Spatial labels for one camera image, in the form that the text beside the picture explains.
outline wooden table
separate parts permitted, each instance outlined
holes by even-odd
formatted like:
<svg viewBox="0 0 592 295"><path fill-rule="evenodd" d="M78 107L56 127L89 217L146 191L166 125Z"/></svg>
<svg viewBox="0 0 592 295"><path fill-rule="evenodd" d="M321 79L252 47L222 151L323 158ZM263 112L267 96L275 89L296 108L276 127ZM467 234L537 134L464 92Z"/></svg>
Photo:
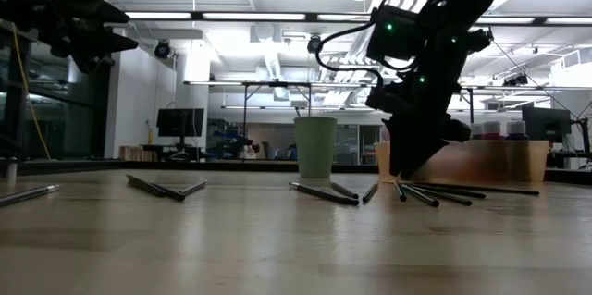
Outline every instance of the wooden table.
<svg viewBox="0 0 592 295"><path fill-rule="evenodd" d="M185 203L124 174L204 191ZM474 206L340 206L290 191L297 174L113 170L20 178L59 193L0 209L0 293L589 294L592 190L490 194ZM364 192L376 176L336 175ZM0 184L0 193L5 185Z"/></svg>

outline security camera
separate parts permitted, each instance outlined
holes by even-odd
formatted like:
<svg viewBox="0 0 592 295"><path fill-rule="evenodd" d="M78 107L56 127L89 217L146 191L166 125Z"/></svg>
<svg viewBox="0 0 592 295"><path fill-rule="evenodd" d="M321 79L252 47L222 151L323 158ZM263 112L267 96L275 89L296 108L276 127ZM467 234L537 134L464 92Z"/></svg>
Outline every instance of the security camera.
<svg viewBox="0 0 592 295"><path fill-rule="evenodd" d="M315 54L318 47L321 45L321 36L319 35L312 35L311 40L308 42L308 49L309 54Z"/></svg>
<svg viewBox="0 0 592 295"><path fill-rule="evenodd" d="M170 40L159 40L158 45L154 49L156 58L169 59L175 54L175 51L170 47Z"/></svg>

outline ceiling light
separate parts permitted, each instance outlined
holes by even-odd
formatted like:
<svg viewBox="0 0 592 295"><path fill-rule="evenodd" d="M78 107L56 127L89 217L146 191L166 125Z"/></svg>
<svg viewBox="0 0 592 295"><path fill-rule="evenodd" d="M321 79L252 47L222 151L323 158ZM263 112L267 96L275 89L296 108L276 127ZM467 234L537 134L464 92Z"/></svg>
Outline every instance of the ceiling light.
<svg viewBox="0 0 592 295"><path fill-rule="evenodd" d="M202 86L242 86L242 82L238 81L186 81L186 83Z"/></svg>
<svg viewBox="0 0 592 295"><path fill-rule="evenodd" d="M191 19L191 13L183 12L127 12L131 19Z"/></svg>
<svg viewBox="0 0 592 295"><path fill-rule="evenodd" d="M311 83L312 87L335 87L335 88L360 88L366 85L362 83Z"/></svg>
<svg viewBox="0 0 592 295"><path fill-rule="evenodd" d="M304 14L280 13L203 13L204 19L209 20L289 20L302 21Z"/></svg>
<svg viewBox="0 0 592 295"><path fill-rule="evenodd" d="M530 24L535 21L535 18L511 18L511 17L482 17L476 24L487 25L487 24L499 24L499 25L512 25L512 24Z"/></svg>
<svg viewBox="0 0 592 295"><path fill-rule="evenodd" d="M368 14L319 14L317 17L321 21L360 21L367 22L370 20Z"/></svg>
<svg viewBox="0 0 592 295"><path fill-rule="evenodd" d="M589 25L592 18L548 18L545 24Z"/></svg>

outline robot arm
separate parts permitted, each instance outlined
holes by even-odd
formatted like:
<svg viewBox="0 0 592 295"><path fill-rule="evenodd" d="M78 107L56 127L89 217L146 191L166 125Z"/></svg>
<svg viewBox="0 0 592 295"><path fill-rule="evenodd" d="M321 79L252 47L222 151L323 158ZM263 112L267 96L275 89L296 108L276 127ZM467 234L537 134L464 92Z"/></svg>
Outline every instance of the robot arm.
<svg viewBox="0 0 592 295"><path fill-rule="evenodd" d="M469 29L494 0L428 0L418 14L384 5L373 12L375 25L366 56L392 68L386 57L413 59L400 68L402 82L381 83L366 105L392 114L390 172L409 177L446 140L466 141L469 128L446 113L460 92L458 79L468 55L489 46L491 35Z"/></svg>

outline marker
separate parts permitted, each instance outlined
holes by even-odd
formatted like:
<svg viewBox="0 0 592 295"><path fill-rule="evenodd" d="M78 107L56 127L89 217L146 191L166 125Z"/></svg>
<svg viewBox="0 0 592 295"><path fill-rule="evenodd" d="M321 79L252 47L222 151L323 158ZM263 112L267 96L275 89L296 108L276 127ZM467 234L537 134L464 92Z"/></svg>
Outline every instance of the marker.
<svg viewBox="0 0 592 295"><path fill-rule="evenodd" d="M405 191L409 192L409 194L411 194L413 197L419 199L420 201L422 201L424 203L427 203L428 205L430 205L432 207L438 207L438 206L440 206L440 202L439 201L437 201L436 199L433 199L431 197L426 196L422 192L420 192L420 191L418 191L418 190L416 190L416 189L414 189L414 188L412 188L410 186L407 186L407 185L403 184L403 185L401 185L401 187Z"/></svg>
<svg viewBox="0 0 592 295"><path fill-rule="evenodd" d="M47 187L31 189L31 190L26 190L26 191L19 192L19 193L9 194L7 196L0 197L0 207L8 206L13 203L24 202L24 201L32 199L32 198L36 198L39 196L43 196L45 194L49 194L51 192L56 191L57 189L59 189L59 185L50 185Z"/></svg>
<svg viewBox="0 0 592 295"><path fill-rule="evenodd" d="M357 206L360 202L358 202L356 199L352 199L352 198L348 198L348 197L341 197L329 192L325 192L325 191L321 191L321 190L317 190L315 188L311 188L299 183L295 183L295 182L290 182L290 186L300 192L304 192L304 193L308 193L311 195L314 195L315 197L318 198L322 198L322 199L326 199L329 200L331 202L335 202L335 203L342 203L342 204L348 204L348 205L353 205L353 206Z"/></svg>
<svg viewBox="0 0 592 295"><path fill-rule="evenodd" d="M350 197L353 199L358 199L360 198L359 195L357 195L356 193L353 193L352 191L350 191L350 189L342 187L341 185L339 185L338 183L334 183L331 182L331 188L333 188L333 190L343 194L346 197Z"/></svg>
<svg viewBox="0 0 592 295"><path fill-rule="evenodd" d="M449 184L433 184L433 183L417 183L421 185L429 185L438 188L445 188L445 189L458 189L458 190L471 190L471 191L483 191L483 192L497 192L497 193L516 193L516 194L526 194L526 195L539 195L539 191L529 191L529 190L514 190L514 189L500 189L500 188L488 188L488 187L480 187L480 186L471 186L471 185L449 185Z"/></svg>
<svg viewBox="0 0 592 295"><path fill-rule="evenodd" d="M180 194L183 194L185 196L188 196L198 190L201 190L203 188L205 188L205 186L207 185L207 180L202 180L201 182L190 186L189 188L183 189L181 191L179 191Z"/></svg>
<svg viewBox="0 0 592 295"><path fill-rule="evenodd" d="M417 187L412 187L420 192L423 192L425 194L427 194L428 196L432 196L432 197L436 197L436 198L441 198L444 200L447 200L449 202L453 202L453 203L459 203L461 205L465 205L465 206L470 206L473 204L473 202L468 201L466 199L463 198L459 198L459 197L455 197L453 195L449 195L443 192L437 192L437 191L430 191L427 189L423 189L423 188L417 188Z"/></svg>
<svg viewBox="0 0 592 295"><path fill-rule="evenodd" d="M185 200L185 195L182 194L182 193L180 193L180 192L173 191L173 190L171 190L169 188L166 188L166 187L164 187L162 185L159 185L159 184L156 184L156 183L150 183L150 184L152 184L152 185L156 186L158 189L164 191L166 197L168 197L168 198L174 199L174 200L176 200L178 202L182 202L182 201Z"/></svg>
<svg viewBox="0 0 592 295"><path fill-rule="evenodd" d="M165 196L165 191L156 187L155 185L145 182L139 178L135 178L132 175L126 175L126 177L128 178L129 184L131 184L132 186L140 189L140 190L144 190L148 193L151 193L153 195L155 195L156 197L164 197Z"/></svg>
<svg viewBox="0 0 592 295"><path fill-rule="evenodd" d="M408 185L411 185L414 188L422 188L422 189L426 189L426 190L430 190L430 191L444 192L444 193L448 193L448 194L460 195L463 197L471 197L471 198L479 198L479 199L486 199L486 197L487 197L485 194L478 193L478 192L461 191L461 190L455 190L455 189L444 189L444 188L435 187L435 186L431 186L431 185L421 185L421 184L411 184L411 183Z"/></svg>
<svg viewBox="0 0 592 295"><path fill-rule="evenodd" d="M405 191L401 189L401 186L397 182L395 182L395 189L397 189L397 193L399 194L399 200L401 200L402 202L406 202L407 196L405 195Z"/></svg>
<svg viewBox="0 0 592 295"><path fill-rule="evenodd" d="M371 186L370 189L368 189L368 191L364 194L362 201L364 203L370 202L370 199L372 199L372 197L374 196L374 194L376 193L377 190L378 190L378 183Z"/></svg>

